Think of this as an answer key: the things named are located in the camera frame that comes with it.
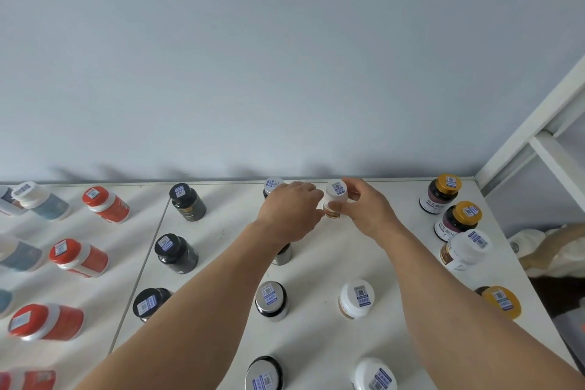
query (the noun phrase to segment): white tabletop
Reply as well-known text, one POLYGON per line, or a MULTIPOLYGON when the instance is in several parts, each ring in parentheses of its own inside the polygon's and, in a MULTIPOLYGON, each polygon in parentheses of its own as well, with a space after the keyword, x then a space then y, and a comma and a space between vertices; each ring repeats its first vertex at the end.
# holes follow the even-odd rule
POLYGON ((16 295, 14 311, 30 303, 54 302, 85 312, 83 331, 68 342, 23 342, 7 335, 10 316, 0 320, 0 370, 54 369, 58 390, 73 388, 110 352, 168 203, 168 185, 111 187, 128 203, 131 213, 126 222, 111 224, 81 202, 87 187, 51 188, 74 210, 60 222, 43 220, 32 211, 18 217, 0 216, 0 232, 13 234, 46 253, 59 240, 73 238, 96 246, 110 257, 108 270, 94 279, 60 270, 50 262, 28 273, 0 267, 0 287, 16 295))
MULTIPOLYGON (((418 198, 428 180, 372 182, 389 198, 398 217, 433 252, 443 245, 433 232, 439 216, 425 213, 418 198)), ((324 183, 318 183, 324 189, 324 183)), ((182 236, 200 254, 200 264, 186 275, 173 273, 151 252, 135 295, 148 287, 176 291, 224 250, 255 219, 264 198, 261 183, 194 184, 208 207, 196 223, 185 221, 169 207, 157 237, 167 232, 182 236)), ((483 211, 478 229, 485 231, 495 248, 482 264, 457 277, 468 287, 501 285, 512 290, 523 306, 516 322, 538 341, 574 366, 558 332, 509 248, 486 201, 472 180, 463 181, 457 200, 471 200, 483 211)), ((289 294, 291 308, 277 323, 259 315, 250 303, 250 316, 242 342, 222 390, 242 388, 250 363, 273 355, 283 365, 287 389, 351 389, 349 371, 361 356, 378 357, 394 372, 401 389, 434 389, 422 368, 406 330, 399 286, 384 252, 363 236, 350 219, 323 218, 302 241, 293 244, 293 258, 283 266, 271 265, 264 280, 280 282, 289 294), (376 302, 368 316, 350 321, 338 309, 337 298, 344 283, 363 278, 371 283, 376 302)), ((115 345, 127 340, 142 326, 128 312, 115 345)))

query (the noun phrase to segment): white wall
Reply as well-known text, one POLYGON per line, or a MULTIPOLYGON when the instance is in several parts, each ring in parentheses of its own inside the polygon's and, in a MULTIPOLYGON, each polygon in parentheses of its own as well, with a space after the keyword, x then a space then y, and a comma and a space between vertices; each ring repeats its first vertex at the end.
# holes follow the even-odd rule
MULTIPOLYGON (((559 142, 585 167, 585 115, 560 135, 559 142)), ((585 213, 539 157, 488 194, 486 201, 508 237, 522 229, 585 222, 585 213)))
POLYGON ((473 175, 583 0, 0 0, 0 180, 473 175))

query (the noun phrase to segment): left hand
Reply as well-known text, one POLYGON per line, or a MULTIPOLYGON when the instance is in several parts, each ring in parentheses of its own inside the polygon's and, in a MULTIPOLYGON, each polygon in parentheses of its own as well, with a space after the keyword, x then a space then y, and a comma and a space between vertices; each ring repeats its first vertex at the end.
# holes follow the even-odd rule
POLYGON ((317 209, 323 195, 312 183, 283 183, 268 195, 257 220, 274 231, 281 246, 299 241, 325 216, 317 209))

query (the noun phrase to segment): hand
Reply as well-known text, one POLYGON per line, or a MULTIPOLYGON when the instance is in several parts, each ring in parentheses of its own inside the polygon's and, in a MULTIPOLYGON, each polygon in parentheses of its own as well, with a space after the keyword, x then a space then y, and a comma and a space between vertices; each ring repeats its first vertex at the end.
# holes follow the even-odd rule
POLYGON ((317 209, 323 195, 311 183, 283 183, 268 195, 257 220, 275 232, 281 247, 299 241, 325 216, 317 209))
POLYGON ((344 178, 349 199, 355 202, 329 202, 327 207, 352 218, 357 229, 381 246, 383 237, 407 231, 394 214, 388 199, 363 179, 344 178))

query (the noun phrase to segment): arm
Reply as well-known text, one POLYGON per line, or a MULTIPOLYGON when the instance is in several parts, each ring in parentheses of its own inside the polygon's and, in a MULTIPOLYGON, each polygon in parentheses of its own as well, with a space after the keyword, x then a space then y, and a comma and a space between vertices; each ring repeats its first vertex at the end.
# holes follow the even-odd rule
POLYGON ((398 277, 406 325, 439 389, 577 390, 585 378, 460 283, 398 220, 387 199, 361 179, 344 179, 350 216, 386 252, 398 277))
POLYGON ((228 371, 262 276, 323 217, 311 183, 277 187, 232 245, 163 305, 77 390, 209 390, 228 371))

